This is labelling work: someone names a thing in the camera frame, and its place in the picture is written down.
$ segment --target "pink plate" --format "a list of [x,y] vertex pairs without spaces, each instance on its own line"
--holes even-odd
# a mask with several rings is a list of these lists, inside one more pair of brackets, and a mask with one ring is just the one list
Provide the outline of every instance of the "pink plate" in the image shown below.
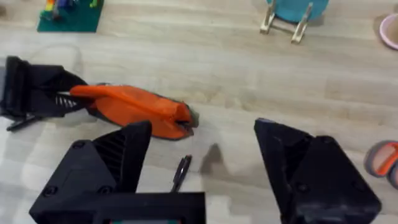
[[393,42],[390,40],[386,34],[389,25],[391,24],[394,19],[397,19],[398,14],[391,14],[387,16],[380,24],[380,36],[381,39],[386,43],[388,46],[392,47],[393,49],[398,50],[398,43]]

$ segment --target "wood grain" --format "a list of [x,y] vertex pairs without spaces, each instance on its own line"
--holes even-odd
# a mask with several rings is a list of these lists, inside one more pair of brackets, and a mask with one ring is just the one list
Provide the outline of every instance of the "wood grain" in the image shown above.
[[[200,113],[191,138],[153,139],[139,191],[168,191],[193,154],[183,191],[204,190],[208,223],[279,223],[253,131],[258,117],[334,136],[383,203],[374,223],[398,223],[398,191],[363,169],[376,142],[398,138],[398,54],[377,36],[396,1],[334,0],[301,45],[259,33],[264,0],[107,0],[96,34],[38,34],[43,0],[0,0],[0,57],[61,64],[90,83],[123,83],[187,102]],[[0,220],[27,211],[77,139],[116,127],[84,111],[5,131],[0,119]]]

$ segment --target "orange toy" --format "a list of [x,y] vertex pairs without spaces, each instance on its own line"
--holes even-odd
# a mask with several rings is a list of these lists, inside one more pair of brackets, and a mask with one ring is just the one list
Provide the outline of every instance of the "orange toy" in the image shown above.
[[92,99],[90,114],[120,126],[149,120],[152,135],[178,140],[191,136],[197,121],[185,103],[133,86],[78,85],[71,96]]
[[398,189],[398,142],[382,141],[373,146],[365,158],[366,171],[375,177],[387,177]]

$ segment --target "black pen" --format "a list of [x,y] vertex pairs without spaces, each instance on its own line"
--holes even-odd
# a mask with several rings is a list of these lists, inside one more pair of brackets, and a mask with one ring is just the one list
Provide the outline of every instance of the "black pen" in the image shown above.
[[189,165],[191,164],[192,155],[187,155],[181,159],[180,164],[177,167],[177,171],[175,172],[173,179],[173,187],[171,192],[178,192],[184,181],[185,176],[189,170]]

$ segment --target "green board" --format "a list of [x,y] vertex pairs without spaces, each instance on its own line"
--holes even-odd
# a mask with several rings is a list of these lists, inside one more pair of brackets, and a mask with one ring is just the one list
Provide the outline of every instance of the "green board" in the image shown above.
[[98,0],[96,7],[90,7],[92,0],[79,0],[69,9],[58,9],[60,18],[52,17],[51,11],[40,15],[37,32],[96,32],[104,0]]

